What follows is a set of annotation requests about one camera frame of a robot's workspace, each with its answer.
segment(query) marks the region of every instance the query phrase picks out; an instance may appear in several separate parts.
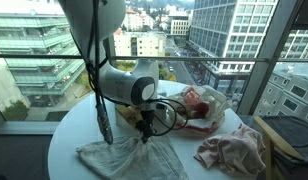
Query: floor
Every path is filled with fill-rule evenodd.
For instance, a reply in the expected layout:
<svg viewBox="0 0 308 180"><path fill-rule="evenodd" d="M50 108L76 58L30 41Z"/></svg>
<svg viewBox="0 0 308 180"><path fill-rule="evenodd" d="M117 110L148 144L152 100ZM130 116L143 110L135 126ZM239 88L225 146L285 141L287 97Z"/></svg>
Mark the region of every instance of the floor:
<svg viewBox="0 0 308 180"><path fill-rule="evenodd" d="M250 117L241 117L256 127ZM52 136L0 136L0 175L8 180L49 180L47 156ZM260 174L257 179L264 179Z"/></svg>

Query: red object in bag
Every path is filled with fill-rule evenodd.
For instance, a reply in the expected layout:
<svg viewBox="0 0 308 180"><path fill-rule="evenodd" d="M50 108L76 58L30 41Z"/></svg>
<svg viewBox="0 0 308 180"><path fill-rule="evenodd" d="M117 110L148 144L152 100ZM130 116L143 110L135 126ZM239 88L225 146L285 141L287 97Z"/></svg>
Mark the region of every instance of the red object in bag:
<svg viewBox="0 0 308 180"><path fill-rule="evenodd" d="M194 88L190 87L184 93L183 99L186 104L195 105L200 102L200 95L195 92Z"/></svg>

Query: white cloth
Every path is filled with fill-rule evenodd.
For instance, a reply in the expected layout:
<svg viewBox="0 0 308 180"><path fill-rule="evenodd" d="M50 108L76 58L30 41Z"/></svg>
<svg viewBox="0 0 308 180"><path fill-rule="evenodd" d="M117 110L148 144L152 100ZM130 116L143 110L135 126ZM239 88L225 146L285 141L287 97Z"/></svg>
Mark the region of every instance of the white cloth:
<svg viewBox="0 0 308 180"><path fill-rule="evenodd" d="M188 179L170 140L151 137L114 139L112 145L94 142L77 148L82 162L101 179Z"/></svg>
<svg viewBox="0 0 308 180"><path fill-rule="evenodd" d="M219 163L229 173L239 171L255 176L265 168L261 159L264 152L262 136L243 124L230 134L204 140L194 158L207 168Z"/></svg>

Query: chair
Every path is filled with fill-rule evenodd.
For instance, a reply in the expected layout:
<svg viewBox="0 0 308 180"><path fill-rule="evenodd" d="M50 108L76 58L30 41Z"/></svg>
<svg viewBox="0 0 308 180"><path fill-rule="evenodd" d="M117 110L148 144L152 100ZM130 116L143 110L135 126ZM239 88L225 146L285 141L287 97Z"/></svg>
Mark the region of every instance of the chair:
<svg viewBox="0 0 308 180"><path fill-rule="evenodd" d="M308 179L308 121L293 116L254 117L266 146L266 180Z"/></svg>

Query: white round table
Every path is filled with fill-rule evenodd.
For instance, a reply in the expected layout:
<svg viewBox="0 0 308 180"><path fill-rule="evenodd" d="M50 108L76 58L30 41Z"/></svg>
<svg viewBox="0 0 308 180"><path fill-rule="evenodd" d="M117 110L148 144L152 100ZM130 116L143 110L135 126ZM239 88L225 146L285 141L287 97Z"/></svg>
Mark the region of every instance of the white round table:
<svg viewBox="0 0 308 180"><path fill-rule="evenodd" d="M160 85L166 90L167 96L175 94L187 86L170 81L160 81ZM114 104L106 101L106 108L114 138L139 133L131 127L116 126L116 118L121 117L116 115ZM243 122L234 111L227 109L225 110L224 123L211 136L230 133L236 130L241 123ZM171 132L168 136L190 179L248 179L248 177L241 175L225 174L218 166L206 169L196 161L193 156L206 137L190 136L187 132ZM103 141L103 136L96 121L95 96L91 94L67 113L53 135L48 153L50 179L99 179L94 172L80 162L75 151L77 147L95 141Z"/></svg>

